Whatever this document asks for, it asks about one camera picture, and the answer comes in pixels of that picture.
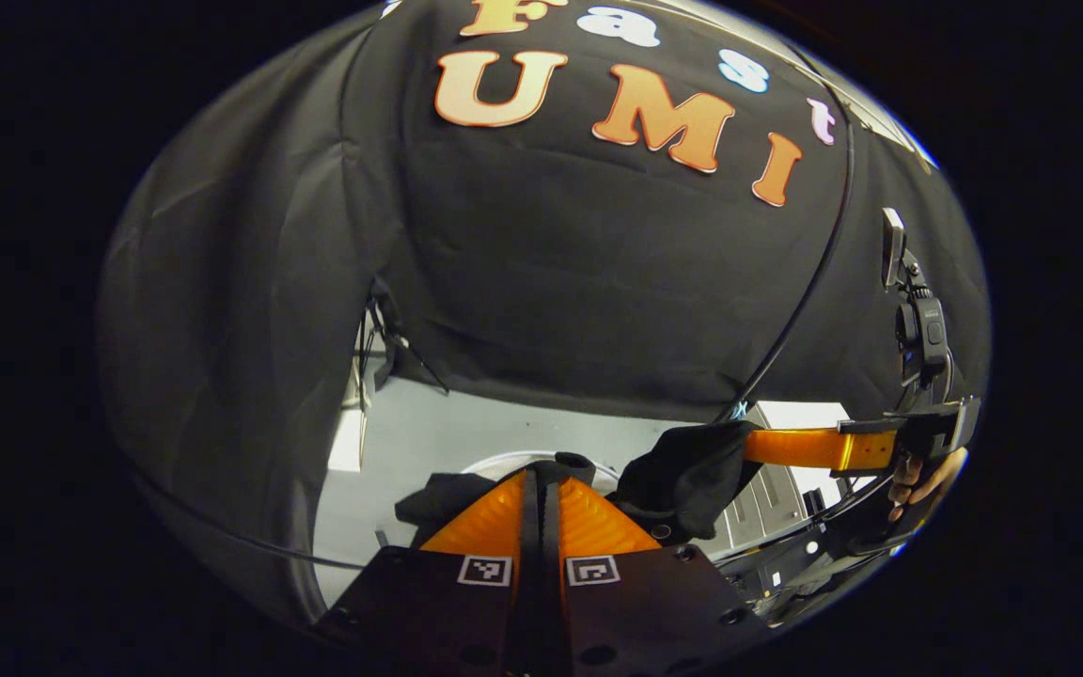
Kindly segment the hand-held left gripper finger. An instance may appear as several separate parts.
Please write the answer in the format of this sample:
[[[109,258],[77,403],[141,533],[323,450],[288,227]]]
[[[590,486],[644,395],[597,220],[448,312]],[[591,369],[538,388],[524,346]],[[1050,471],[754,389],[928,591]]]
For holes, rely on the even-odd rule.
[[[314,633],[365,676],[523,676],[536,643],[542,487],[525,468],[418,547],[380,548]]]
[[[703,550],[658,544],[582,480],[546,489],[544,534],[550,676],[693,676],[769,638]]]

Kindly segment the black knitted garment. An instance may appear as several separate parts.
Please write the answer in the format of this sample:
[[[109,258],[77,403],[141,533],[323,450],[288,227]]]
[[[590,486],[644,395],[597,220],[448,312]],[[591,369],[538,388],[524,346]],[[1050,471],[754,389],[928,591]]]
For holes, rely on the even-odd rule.
[[[619,472],[606,502],[645,531],[669,528],[662,544],[712,541],[717,518],[761,466],[746,458],[747,438],[759,428],[732,420],[669,429]],[[394,513],[417,528],[413,544],[422,545],[499,484],[477,473],[432,473],[425,489],[396,502]]]

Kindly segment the black metal stand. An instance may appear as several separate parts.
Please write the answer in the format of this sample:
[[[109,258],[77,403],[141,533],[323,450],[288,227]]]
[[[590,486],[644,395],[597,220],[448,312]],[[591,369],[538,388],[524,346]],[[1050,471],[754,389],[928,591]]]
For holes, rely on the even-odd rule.
[[[371,385],[375,391],[384,388],[390,378],[396,374],[399,364],[407,354],[416,361],[418,367],[427,373],[433,385],[438,386],[444,394],[451,394],[451,388],[443,381],[435,370],[425,359],[425,354],[418,351],[404,334],[405,324],[402,313],[397,309],[394,296],[384,282],[374,278],[370,283],[369,292],[365,303],[365,316],[358,322],[358,380],[362,388],[365,388],[365,377],[369,367],[370,357],[374,355],[374,340],[378,336],[383,348],[383,364],[371,374]]]

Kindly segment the black backdrop cloth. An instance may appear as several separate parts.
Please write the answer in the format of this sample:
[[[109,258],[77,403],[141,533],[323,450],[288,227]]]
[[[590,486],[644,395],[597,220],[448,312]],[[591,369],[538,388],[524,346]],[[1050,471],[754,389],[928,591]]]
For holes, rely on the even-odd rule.
[[[748,401],[893,413],[899,297],[880,210],[944,305],[954,396],[983,398],[974,229],[905,120],[820,48],[704,0],[388,0],[207,103],[109,240],[96,352],[112,437],[167,528],[230,588],[316,622],[400,498],[504,451],[622,472],[712,424],[824,252]],[[370,283],[410,355],[358,380]]]

